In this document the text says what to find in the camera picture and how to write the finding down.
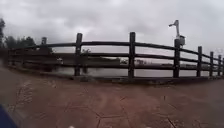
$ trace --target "lamp post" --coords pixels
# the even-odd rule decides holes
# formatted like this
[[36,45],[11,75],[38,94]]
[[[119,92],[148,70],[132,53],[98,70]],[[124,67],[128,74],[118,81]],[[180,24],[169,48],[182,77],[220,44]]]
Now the lamp post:
[[185,37],[180,35],[180,27],[179,27],[179,20],[176,20],[173,24],[170,24],[169,27],[176,27],[176,39],[180,40],[180,45],[183,46],[185,45]]

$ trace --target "cloudy sky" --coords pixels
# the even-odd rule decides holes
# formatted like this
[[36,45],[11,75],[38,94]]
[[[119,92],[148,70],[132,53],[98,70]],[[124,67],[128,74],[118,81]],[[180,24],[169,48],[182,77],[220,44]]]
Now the cloudy sky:
[[172,46],[175,28],[168,25],[179,19],[185,48],[201,45],[220,54],[223,14],[223,0],[0,0],[6,35],[56,43],[75,41],[82,32],[88,41],[128,41],[134,31],[139,42]]

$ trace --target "paved ground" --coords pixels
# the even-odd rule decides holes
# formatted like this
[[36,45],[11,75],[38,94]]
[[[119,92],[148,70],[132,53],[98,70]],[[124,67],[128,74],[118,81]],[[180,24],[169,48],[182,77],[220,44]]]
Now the paved ground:
[[224,80],[122,86],[0,68],[0,103],[21,128],[224,128],[223,92]]

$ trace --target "wooden railing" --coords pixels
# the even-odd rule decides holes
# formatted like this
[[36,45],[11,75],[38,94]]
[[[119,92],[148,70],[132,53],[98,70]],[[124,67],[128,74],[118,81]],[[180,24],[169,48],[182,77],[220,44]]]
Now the wooden railing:
[[[134,72],[135,69],[153,69],[153,70],[172,70],[173,78],[180,77],[180,70],[195,70],[196,77],[201,77],[202,71],[208,71],[209,76],[213,77],[213,72],[217,72],[218,76],[224,74],[224,59],[221,59],[221,55],[218,58],[214,58],[214,53],[211,52],[210,55],[205,55],[202,53],[202,47],[198,47],[198,51],[191,51],[187,49],[183,49],[180,46],[179,40],[174,41],[174,47],[157,45],[157,44],[148,44],[148,43],[139,43],[136,42],[136,34],[134,32],[130,33],[129,42],[100,42],[100,41],[92,41],[92,42],[83,42],[82,34],[77,34],[77,40],[74,43],[61,43],[61,44],[46,44],[46,45],[37,45],[32,47],[25,47],[19,49],[11,49],[9,50],[9,62],[14,64],[16,61],[21,62],[25,67],[26,64],[37,64],[37,65],[56,65],[62,67],[72,67],[74,68],[74,75],[80,76],[80,68],[115,68],[115,69],[128,69],[128,78],[135,78]],[[125,46],[129,47],[129,53],[82,53],[82,46]],[[42,47],[75,47],[74,52],[74,63],[56,63],[56,62],[45,62],[45,61],[31,61],[26,59],[27,56],[35,57],[49,57],[52,54],[29,54],[27,51],[30,49],[37,49]],[[144,47],[144,48],[154,48],[154,49],[164,49],[173,51],[174,56],[165,56],[165,55],[153,55],[153,54],[137,54],[135,52],[136,47]],[[181,53],[189,53],[193,55],[197,55],[197,59],[189,59],[183,58],[180,56]],[[80,60],[83,57],[127,57],[128,64],[85,64]],[[135,58],[153,58],[153,59],[163,59],[163,60],[172,60],[173,65],[135,65]],[[210,61],[203,61],[203,58],[207,58]],[[193,62],[196,63],[196,66],[181,66],[180,61],[184,62]]]

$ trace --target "water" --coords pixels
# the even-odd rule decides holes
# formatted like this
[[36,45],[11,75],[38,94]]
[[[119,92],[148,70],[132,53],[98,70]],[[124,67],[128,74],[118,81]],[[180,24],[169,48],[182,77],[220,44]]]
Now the water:
[[[73,68],[59,68],[55,73],[73,75]],[[116,77],[116,76],[127,76],[127,69],[88,69],[89,76],[104,76],[104,77]],[[173,71],[166,70],[135,70],[135,76],[139,77],[172,77]],[[201,72],[202,76],[209,76],[208,71]],[[196,76],[196,71],[180,71],[180,76]]]

